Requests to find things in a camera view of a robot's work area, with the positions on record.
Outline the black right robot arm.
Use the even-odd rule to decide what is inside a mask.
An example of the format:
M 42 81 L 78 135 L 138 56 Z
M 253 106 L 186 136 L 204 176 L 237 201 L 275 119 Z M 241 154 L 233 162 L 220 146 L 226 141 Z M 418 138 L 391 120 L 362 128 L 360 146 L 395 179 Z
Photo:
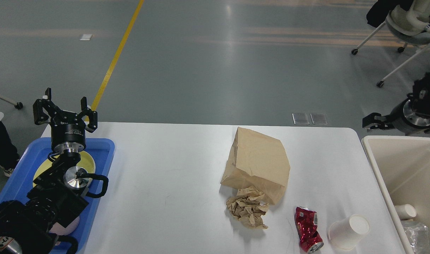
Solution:
M 376 129 L 397 129 L 406 136 L 418 133 L 430 133 L 430 72 L 415 80 L 412 92 L 400 102 L 388 115 L 371 113 L 363 118 L 363 128 L 367 131 Z

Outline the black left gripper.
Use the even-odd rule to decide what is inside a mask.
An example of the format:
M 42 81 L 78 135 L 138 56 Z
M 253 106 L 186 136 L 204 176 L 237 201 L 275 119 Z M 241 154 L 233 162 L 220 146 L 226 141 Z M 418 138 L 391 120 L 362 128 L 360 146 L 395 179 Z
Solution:
M 33 103 L 33 121 L 36 125 L 51 124 L 52 151 L 63 153 L 73 147 L 78 152 L 86 149 L 85 131 L 95 132 L 98 127 L 98 113 L 88 106 L 86 97 L 80 100 L 81 112 L 75 122 L 65 122 L 64 111 L 52 102 L 52 89 L 47 88 L 44 96 Z

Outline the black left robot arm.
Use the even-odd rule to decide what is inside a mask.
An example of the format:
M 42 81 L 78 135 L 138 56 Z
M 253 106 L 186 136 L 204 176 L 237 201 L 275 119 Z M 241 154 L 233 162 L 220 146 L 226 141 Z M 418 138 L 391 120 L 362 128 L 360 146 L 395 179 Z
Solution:
M 60 109 L 52 102 L 52 89 L 33 104 L 36 125 L 51 127 L 52 165 L 33 179 L 28 202 L 0 203 L 0 254 L 48 254 L 57 242 L 70 243 L 68 254 L 75 254 L 78 241 L 70 235 L 50 230 L 58 223 L 70 225 L 89 204 L 89 198 L 101 198 L 108 189 L 108 177 L 90 173 L 77 164 L 86 149 L 85 133 L 97 129 L 97 112 L 81 99 L 81 112 Z

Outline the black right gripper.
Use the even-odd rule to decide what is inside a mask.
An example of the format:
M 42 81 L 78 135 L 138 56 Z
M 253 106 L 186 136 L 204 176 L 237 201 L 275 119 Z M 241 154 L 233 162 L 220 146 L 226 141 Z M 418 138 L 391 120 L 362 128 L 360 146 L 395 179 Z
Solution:
M 363 118 L 363 128 L 368 128 L 368 131 L 397 129 L 406 136 L 430 134 L 430 115 L 416 112 L 410 99 L 399 103 L 391 111 L 390 116 L 391 121 L 387 115 L 371 113 Z

